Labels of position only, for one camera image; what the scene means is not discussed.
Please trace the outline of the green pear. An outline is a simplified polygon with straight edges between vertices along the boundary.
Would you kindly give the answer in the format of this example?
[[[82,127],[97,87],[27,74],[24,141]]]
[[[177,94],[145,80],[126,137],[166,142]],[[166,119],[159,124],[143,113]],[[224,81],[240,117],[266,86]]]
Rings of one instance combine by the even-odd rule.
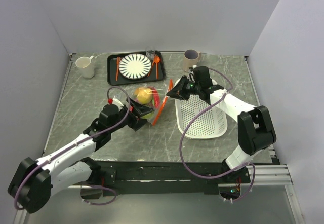
[[[154,113],[155,113],[155,110],[153,110],[152,112],[142,116],[141,118],[142,119],[147,119],[147,120],[151,120],[153,117],[154,117]]]

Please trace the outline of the yellow lemon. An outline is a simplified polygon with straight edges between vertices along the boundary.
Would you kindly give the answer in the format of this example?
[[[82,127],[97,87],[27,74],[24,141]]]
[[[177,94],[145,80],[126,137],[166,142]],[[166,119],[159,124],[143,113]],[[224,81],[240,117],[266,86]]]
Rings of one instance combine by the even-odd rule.
[[[139,104],[148,104],[152,100],[152,90],[146,87],[137,88],[134,92]]]

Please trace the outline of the red chili pepper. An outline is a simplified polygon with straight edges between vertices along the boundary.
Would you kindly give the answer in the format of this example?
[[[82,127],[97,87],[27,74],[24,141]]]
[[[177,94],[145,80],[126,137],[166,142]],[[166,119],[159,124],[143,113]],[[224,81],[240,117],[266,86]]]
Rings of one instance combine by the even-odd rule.
[[[152,92],[152,105],[154,108],[158,108],[160,105],[160,97],[157,92]]]

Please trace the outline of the clear zip top bag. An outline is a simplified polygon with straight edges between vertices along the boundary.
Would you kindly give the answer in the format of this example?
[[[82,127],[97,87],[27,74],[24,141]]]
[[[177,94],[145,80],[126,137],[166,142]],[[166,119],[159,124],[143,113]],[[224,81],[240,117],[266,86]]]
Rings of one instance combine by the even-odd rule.
[[[164,110],[164,107],[167,104],[167,100],[168,100],[167,92],[169,92],[173,88],[173,86],[174,86],[174,81],[172,79],[170,79],[169,82],[166,85],[162,86],[161,88],[159,88],[158,86],[154,86],[153,84],[147,84],[147,83],[145,83],[144,85],[141,85],[141,86],[136,86],[131,91],[131,94],[130,94],[130,98],[136,102],[137,102],[137,100],[136,100],[136,96],[134,95],[134,92],[137,88],[140,88],[140,87],[150,88],[152,90],[152,92],[157,92],[160,97],[160,105],[158,108],[153,107],[152,100],[148,104],[142,104],[144,106],[151,107],[155,110],[154,117],[151,120],[142,119],[142,118],[140,118],[140,119],[144,120],[144,122],[146,124],[155,125],[158,118],[161,116],[162,111]]]

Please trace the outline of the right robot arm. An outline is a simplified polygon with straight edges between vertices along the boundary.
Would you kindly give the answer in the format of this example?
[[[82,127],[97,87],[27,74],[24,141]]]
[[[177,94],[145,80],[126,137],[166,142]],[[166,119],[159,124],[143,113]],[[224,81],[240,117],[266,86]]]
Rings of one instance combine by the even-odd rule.
[[[237,123],[238,146],[224,160],[221,174],[211,179],[223,178],[226,182],[234,182],[239,177],[239,170],[250,164],[255,155],[276,142],[276,133],[269,110],[265,106],[248,104],[230,94],[219,84],[213,84],[210,77],[211,68],[206,66],[192,67],[192,78],[182,76],[179,82],[167,93],[169,98],[189,100],[197,95],[208,104],[199,112],[184,129],[190,126],[204,113],[217,107]]]

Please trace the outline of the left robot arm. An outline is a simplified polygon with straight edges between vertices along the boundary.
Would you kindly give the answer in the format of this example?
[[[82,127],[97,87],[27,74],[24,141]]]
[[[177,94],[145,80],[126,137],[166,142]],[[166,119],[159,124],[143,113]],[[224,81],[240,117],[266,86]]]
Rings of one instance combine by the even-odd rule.
[[[71,143],[55,152],[19,164],[8,187],[16,209],[35,213],[45,206],[51,196],[76,183],[101,183],[105,172],[90,155],[111,140],[113,132],[128,126],[137,131],[147,123],[145,115],[154,109],[132,99],[122,104],[109,99],[99,116]]]

